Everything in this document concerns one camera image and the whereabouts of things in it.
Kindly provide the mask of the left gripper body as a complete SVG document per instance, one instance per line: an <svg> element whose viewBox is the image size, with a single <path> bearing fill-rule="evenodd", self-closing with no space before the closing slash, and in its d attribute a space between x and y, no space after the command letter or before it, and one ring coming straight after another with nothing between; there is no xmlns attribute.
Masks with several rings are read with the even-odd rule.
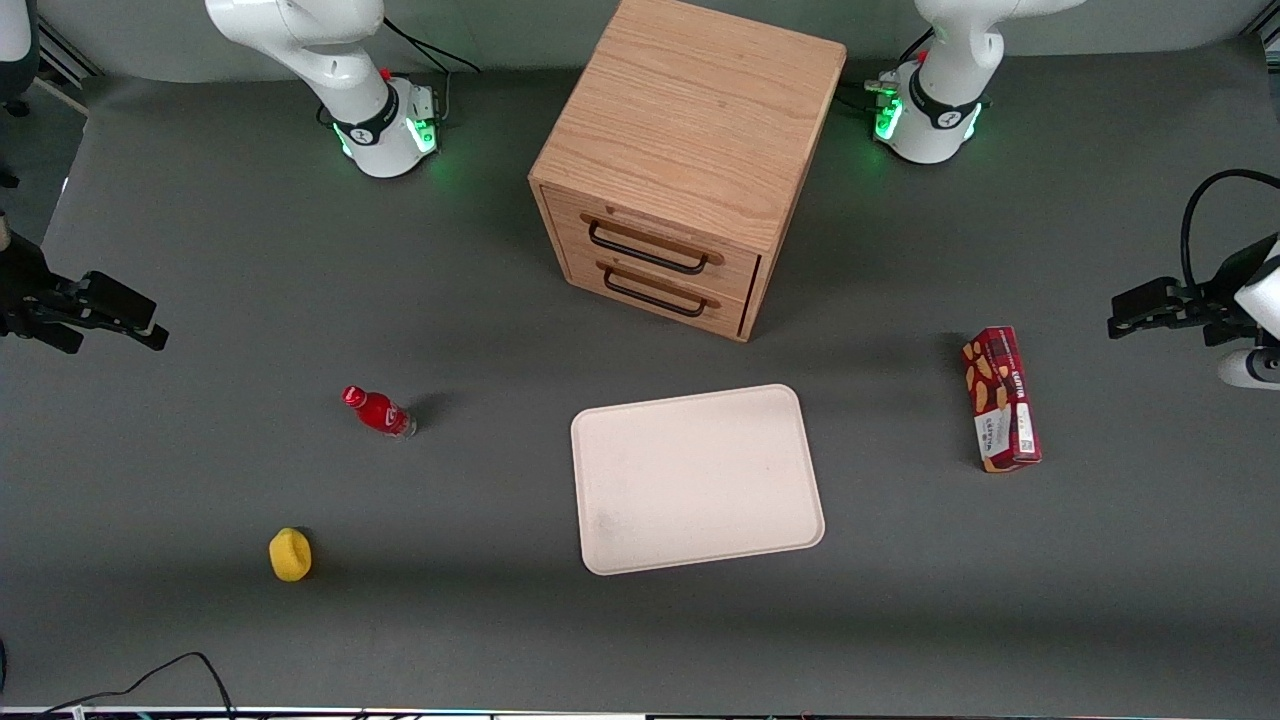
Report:
<svg viewBox="0 0 1280 720"><path fill-rule="evenodd" d="M1202 331L1207 347L1249 340L1257 347L1276 347L1279 333L1277 236L1265 237L1226 258L1201 286L1210 306Z"/></svg>

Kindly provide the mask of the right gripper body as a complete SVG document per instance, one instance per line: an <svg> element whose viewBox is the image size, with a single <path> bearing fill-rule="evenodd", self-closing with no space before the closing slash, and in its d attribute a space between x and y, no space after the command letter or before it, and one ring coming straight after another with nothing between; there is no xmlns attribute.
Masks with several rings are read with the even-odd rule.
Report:
<svg viewBox="0 0 1280 720"><path fill-rule="evenodd" d="M5 234L1 301L5 314L65 316L65 279L51 272L44 251L20 234Z"/></svg>

